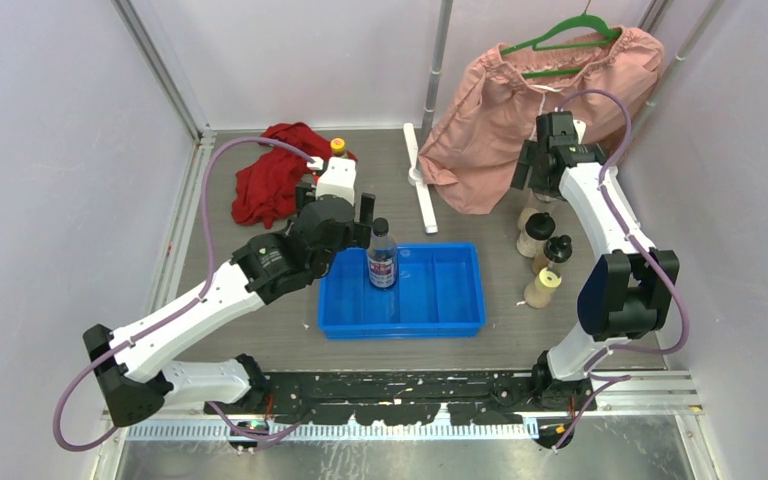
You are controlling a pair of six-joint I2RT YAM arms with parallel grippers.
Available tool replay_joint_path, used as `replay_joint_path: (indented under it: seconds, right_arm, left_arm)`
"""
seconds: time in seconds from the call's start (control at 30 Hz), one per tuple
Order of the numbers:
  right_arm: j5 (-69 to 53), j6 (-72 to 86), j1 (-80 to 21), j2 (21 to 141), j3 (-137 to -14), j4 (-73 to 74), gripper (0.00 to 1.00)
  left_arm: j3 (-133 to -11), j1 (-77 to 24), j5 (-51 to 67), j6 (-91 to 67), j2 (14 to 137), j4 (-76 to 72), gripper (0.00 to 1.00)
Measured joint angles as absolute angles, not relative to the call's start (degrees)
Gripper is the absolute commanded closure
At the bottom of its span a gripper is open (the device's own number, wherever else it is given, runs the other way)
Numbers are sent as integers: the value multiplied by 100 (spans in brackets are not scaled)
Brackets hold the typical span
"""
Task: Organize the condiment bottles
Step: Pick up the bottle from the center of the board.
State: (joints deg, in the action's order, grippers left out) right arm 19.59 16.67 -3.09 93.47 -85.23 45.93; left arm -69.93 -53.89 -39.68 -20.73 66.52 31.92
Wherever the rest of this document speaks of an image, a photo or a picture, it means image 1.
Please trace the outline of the clear bottle black cap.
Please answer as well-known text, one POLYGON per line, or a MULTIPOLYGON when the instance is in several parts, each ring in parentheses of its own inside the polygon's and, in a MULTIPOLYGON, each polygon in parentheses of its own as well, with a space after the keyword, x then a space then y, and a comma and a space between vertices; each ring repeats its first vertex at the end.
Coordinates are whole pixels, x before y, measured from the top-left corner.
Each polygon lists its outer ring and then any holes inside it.
POLYGON ((383 217, 375 218, 367 249, 368 279, 376 288, 391 288, 398 278, 397 269, 397 243, 391 236, 389 222, 383 217))

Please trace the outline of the blue plastic divided bin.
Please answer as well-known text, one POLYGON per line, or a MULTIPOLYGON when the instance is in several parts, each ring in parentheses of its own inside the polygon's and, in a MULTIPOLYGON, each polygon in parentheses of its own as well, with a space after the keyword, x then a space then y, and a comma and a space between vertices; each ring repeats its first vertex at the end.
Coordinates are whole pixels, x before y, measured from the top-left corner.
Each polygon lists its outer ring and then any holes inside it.
POLYGON ((398 246, 388 289, 368 278, 359 248, 336 256, 320 282, 317 324, 330 340, 473 337, 486 323, 477 248, 472 243, 398 246))

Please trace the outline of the silver lid grain jar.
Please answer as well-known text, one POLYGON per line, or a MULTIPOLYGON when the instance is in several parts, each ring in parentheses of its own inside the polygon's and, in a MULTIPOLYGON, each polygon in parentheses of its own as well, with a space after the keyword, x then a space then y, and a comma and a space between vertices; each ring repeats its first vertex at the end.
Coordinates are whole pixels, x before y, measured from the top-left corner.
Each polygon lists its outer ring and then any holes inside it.
POLYGON ((552 213, 555 207, 554 198, 530 191, 525 206, 517 218, 517 228, 522 231, 532 215, 542 212, 552 213))

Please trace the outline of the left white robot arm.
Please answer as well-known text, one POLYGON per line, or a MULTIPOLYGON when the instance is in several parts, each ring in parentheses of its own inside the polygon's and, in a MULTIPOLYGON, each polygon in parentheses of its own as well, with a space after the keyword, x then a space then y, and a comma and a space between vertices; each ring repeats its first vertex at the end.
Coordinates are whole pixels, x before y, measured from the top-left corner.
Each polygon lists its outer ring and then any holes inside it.
POLYGON ((260 410, 266 380, 252 357, 192 363, 178 355, 325 277, 338 253, 368 246, 374 208, 371 193, 358 206, 334 195, 309 199, 283 230, 252 237, 202 284, 164 307, 115 330, 100 324, 86 330, 83 342, 113 424, 132 426, 165 406, 196 402, 260 410))

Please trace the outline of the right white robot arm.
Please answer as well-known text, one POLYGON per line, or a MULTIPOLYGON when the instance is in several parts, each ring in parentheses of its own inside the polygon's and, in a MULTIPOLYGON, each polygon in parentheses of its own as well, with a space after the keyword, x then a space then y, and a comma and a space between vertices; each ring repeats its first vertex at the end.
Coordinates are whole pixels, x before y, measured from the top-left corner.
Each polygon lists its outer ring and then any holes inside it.
POLYGON ((533 400, 556 409, 611 350, 664 326, 679 260, 636 224, 603 149, 580 142, 571 113, 542 114, 535 126, 536 138, 524 142, 511 185, 568 203, 595 260, 578 294, 577 324, 532 368, 533 400))

